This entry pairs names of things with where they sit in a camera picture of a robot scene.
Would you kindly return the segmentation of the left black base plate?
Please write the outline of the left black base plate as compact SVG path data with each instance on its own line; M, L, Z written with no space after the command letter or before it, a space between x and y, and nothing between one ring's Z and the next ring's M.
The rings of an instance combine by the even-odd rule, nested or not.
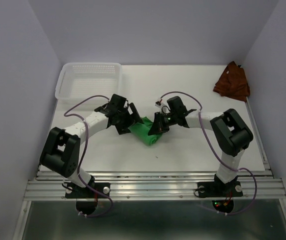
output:
M104 199L104 196L101 196L92 190L90 190L87 187L79 187L76 184L72 182L64 182L62 184L62 187L65 190L65 198L66 199ZM108 182L96 182L94 186L92 187L96 191L107 195L108 197L110 196L110 189L111 189L111 184Z

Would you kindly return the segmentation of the green microfibre towel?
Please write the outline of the green microfibre towel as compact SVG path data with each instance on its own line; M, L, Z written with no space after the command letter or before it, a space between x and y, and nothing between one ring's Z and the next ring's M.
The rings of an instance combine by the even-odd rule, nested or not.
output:
M161 137L162 133L148 135L153 122L146 116L142 118L142 122L137 122L134 125L130 126L129 131L135 135L140 141L142 141L147 146L152 146L155 144Z

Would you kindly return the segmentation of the brown microfibre towel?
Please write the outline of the brown microfibre towel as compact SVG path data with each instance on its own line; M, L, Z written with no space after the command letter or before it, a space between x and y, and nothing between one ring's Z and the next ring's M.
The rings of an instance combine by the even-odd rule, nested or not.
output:
M247 102L251 90L243 68L234 61L230 62L213 88L221 97Z

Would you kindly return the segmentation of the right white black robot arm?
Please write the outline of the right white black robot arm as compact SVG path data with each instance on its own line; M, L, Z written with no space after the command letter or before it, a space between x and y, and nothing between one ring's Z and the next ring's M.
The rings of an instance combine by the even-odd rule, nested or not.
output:
M203 112L199 109L187 109L179 96L169 98L167 104L160 98L155 102L159 111L148 135L166 133L173 125L184 128L200 128L220 162L213 182L214 192L225 195L231 190L231 183L237 177L238 167L244 151L253 141L254 135L239 113L230 108L224 112Z

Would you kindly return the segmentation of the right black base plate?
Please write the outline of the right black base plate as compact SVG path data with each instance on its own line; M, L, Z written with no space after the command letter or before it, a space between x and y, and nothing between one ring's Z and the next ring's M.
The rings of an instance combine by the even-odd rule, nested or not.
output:
M242 197L243 191L239 181L229 184L214 181L202 181L197 183L194 195L198 198L225 198Z

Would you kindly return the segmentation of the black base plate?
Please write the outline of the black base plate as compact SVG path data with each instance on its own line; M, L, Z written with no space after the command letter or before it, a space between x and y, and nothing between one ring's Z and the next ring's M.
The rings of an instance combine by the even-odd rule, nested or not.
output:
M214 181L202 181L197 183L194 195L198 198L225 198L242 197L243 191L239 181L229 184Z
M62 187L65 190L65 198L66 199L104 199L104 196L101 196L92 190L90 190L87 187L79 187L76 184L72 182L64 182L62 184ZM111 184L108 182L96 182L94 186L92 187L96 191L107 195L108 197L110 196L110 189L111 189Z

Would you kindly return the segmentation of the white perforated plastic basket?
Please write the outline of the white perforated plastic basket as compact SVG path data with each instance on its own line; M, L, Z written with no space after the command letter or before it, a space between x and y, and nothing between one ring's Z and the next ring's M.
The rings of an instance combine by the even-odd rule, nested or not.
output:
M70 62L59 74L55 98L76 103L93 95L120 94L123 68L114 62Z

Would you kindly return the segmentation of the aluminium mounting rail frame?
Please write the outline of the aluminium mounting rail frame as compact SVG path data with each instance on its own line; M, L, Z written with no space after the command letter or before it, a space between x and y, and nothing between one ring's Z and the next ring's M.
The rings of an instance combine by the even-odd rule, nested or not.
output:
M177 239L228 239L228 240L286 240L286 189L281 179L275 178L265 154L251 106L245 104L244 114L254 132L254 144L259 149L263 171L239 174L243 196L235 198L236 214L228 217L209 206L208 198L195 195L198 183L209 182L214 172L209 171L93 171L98 183L109 183L114 209L122 203L151 203L162 207L174 205L175 221L191 220L191 227L177 231ZM35 179L27 183L13 238L24 240L36 237L67 239L75 228L77 233L97 234L94 225L81 228L75 214L61 210L51 213L42 222L33 211L36 202L65 203L68 191L63 189L63 178L49 170L40 170ZM192 203L188 211L177 208L179 202Z

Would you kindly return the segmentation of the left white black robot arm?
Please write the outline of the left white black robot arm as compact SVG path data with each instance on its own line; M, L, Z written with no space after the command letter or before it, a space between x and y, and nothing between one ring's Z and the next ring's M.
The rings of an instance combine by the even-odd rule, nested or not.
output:
M80 166L89 138L111 126L119 135L127 134L129 127L143 123L135 105L117 94L113 94L107 103L97 107L88 117L72 113L76 107L96 97L101 98L102 95L88 97L64 114L65 117L77 117L80 121L65 128L52 128L39 159L40 165L75 184L83 197L94 193L94 177Z

